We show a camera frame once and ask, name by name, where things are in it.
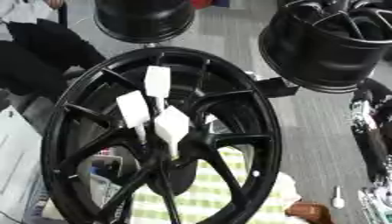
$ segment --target small white cap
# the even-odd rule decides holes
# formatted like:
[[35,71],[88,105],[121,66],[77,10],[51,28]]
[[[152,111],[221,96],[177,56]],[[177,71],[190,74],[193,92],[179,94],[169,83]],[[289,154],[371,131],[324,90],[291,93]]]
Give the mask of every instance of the small white cap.
[[165,66],[149,66],[144,78],[145,91],[148,96],[169,97],[172,84],[171,69]]
[[335,187],[335,195],[332,199],[332,205],[335,208],[341,209],[345,206],[346,202],[341,197],[341,188],[340,186]]
[[129,129],[150,120],[149,108],[140,91],[117,97],[117,105]]
[[169,144],[172,158],[177,158],[177,145],[189,132],[190,119],[177,108],[170,106],[155,118],[155,133]]

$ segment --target black wheel rim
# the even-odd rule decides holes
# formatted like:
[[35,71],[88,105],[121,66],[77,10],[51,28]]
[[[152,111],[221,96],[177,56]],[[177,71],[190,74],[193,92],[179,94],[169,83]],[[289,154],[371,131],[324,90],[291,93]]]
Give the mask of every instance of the black wheel rim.
[[[168,101],[188,114],[193,123],[190,134],[179,145],[181,157],[175,161],[166,159],[166,150],[159,149],[162,144],[154,135],[148,135],[147,147],[142,150],[135,131],[125,129],[118,118],[114,97],[135,89],[143,91],[142,81],[149,65],[171,68]],[[154,116],[154,106],[150,99],[146,97],[146,100]],[[232,133],[206,132],[203,120],[206,113],[218,117]],[[147,132],[151,133],[152,128],[148,126]],[[237,144],[252,145],[255,153],[243,186],[217,153],[220,147]],[[52,200],[70,223],[113,222],[118,219],[114,213],[119,206],[130,207],[131,194],[151,179],[161,184],[171,222],[181,223],[167,171],[187,167],[198,159],[206,160],[223,177],[232,195],[232,200],[218,213],[198,223],[245,223],[263,204],[275,183],[281,144],[271,104],[241,69],[204,52],[163,47],[110,59],[73,84],[57,103],[48,123],[41,161]],[[113,145],[128,147],[142,168],[129,176],[122,190],[100,208],[89,196],[81,164],[104,147]],[[115,223],[124,223],[125,215]]]

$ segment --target green striped cloth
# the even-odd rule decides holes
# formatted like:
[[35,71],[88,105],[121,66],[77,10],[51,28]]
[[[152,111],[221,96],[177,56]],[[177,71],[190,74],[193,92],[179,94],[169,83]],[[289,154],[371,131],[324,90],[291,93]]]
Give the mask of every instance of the green striped cloth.
[[[220,149],[220,154],[242,185],[247,177],[244,157],[236,149]],[[197,223],[221,210],[230,200],[231,194],[226,182],[207,162],[200,160],[197,176],[188,191],[176,197],[178,211],[183,223]],[[284,173],[279,173],[274,189],[264,205],[248,222],[250,224],[305,223],[284,215],[284,210],[299,200],[295,182]],[[132,209],[131,223],[170,223],[162,197],[148,186],[137,190]]]

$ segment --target hanging wheel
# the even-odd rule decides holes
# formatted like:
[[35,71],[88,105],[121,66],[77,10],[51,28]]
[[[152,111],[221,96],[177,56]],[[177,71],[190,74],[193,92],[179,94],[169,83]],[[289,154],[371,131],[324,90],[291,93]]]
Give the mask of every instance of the hanging wheel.
[[[125,128],[116,106],[117,96],[144,91],[144,75],[150,65],[171,68],[168,103],[192,120],[190,133],[178,146],[177,160],[169,159],[151,122],[146,124],[147,144],[141,145],[136,132]],[[145,99],[154,116],[151,100]],[[208,115],[214,115],[227,132],[209,131],[205,121]],[[243,185],[218,152],[219,148],[236,145],[249,145],[253,151],[248,155],[248,176]],[[123,150],[121,175],[116,163],[108,168],[112,172],[102,176],[120,189],[104,205],[97,205],[90,191],[94,187],[90,181],[94,176],[92,165],[97,162],[93,157],[113,147]],[[129,216],[132,219],[132,195],[145,185],[163,197],[171,223],[181,223],[184,220],[174,199],[189,188],[197,161],[204,160],[226,182],[231,200],[198,223],[246,223],[275,183],[281,147],[280,129],[270,102],[242,70],[205,52],[150,48],[96,66],[66,91],[45,132],[42,169],[54,204],[70,223],[127,223]]]

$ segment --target black pants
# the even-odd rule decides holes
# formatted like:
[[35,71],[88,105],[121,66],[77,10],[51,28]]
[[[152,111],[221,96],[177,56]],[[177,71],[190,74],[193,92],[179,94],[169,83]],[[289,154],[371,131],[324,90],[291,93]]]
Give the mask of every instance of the black pants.
[[16,95],[38,92],[56,101],[67,88],[63,73],[105,60],[93,46],[61,24],[8,24],[13,42],[0,41],[0,88]]

